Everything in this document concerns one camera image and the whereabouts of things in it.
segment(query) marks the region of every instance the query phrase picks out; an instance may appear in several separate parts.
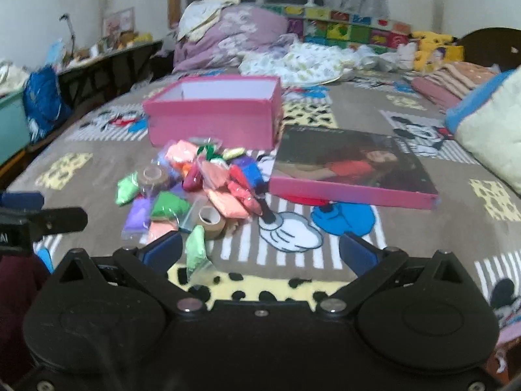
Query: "pile of colorful packets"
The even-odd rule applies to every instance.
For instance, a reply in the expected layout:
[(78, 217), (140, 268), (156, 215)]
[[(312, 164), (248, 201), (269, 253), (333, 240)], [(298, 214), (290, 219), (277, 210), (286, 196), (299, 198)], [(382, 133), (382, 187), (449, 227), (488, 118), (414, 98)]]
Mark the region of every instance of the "pile of colorful packets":
[(118, 182), (116, 204), (132, 203), (122, 238), (148, 234), (148, 244), (170, 231), (188, 232), (187, 271), (204, 264), (204, 239), (216, 239), (241, 220), (262, 215), (255, 189), (264, 180), (245, 153), (221, 151), (221, 142), (211, 138), (167, 144), (156, 160)]

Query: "floral purple blanket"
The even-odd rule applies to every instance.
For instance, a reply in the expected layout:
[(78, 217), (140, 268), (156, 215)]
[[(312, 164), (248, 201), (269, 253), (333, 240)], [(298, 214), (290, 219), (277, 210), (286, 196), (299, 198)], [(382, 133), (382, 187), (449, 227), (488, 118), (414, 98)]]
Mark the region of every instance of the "floral purple blanket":
[(251, 5), (226, 7), (221, 18), (197, 42), (180, 41), (176, 46), (174, 72), (211, 67), (238, 66), (244, 51), (269, 51), (291, 40), (286, 18)]

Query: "open box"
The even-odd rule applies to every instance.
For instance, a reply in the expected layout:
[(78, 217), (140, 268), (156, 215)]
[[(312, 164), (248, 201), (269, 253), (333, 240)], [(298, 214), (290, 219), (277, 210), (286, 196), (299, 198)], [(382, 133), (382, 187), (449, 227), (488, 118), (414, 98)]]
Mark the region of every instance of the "open box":
[(278, 77), (185, 78), (143, 106), (154, 146), (200, 137), (222, 139), (227, 148), (272, 150), (283, 114)]

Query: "roll of tape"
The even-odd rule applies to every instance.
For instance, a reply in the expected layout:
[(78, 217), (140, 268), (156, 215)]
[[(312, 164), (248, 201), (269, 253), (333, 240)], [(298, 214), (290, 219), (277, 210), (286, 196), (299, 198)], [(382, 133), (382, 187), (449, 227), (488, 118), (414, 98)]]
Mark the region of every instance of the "roll of tape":
[(149, 165), (137, 171), (137, 185), (145, 196), (150, 196), (167, 190), (170, 185), (170, 176), (162, 166)]
[(225, 228), (226, 220), (213, 206), (204, 206), (199, 210), (197, 224), (204, 228), (204, 237), (207, 240), (215, 240)]

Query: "mickey mouse print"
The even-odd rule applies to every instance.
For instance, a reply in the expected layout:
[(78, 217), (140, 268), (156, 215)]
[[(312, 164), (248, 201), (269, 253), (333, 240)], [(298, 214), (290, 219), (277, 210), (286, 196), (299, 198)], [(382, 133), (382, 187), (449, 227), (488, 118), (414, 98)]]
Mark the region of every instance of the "mickey mouse print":
[(394, 133), (407, 141), (411, 150), (419, 157), (478, 165), (470, 154), (454, 141), (454, 136), (440, 119), (429, 119), (411, 114), (381, 110), (394, 129)]

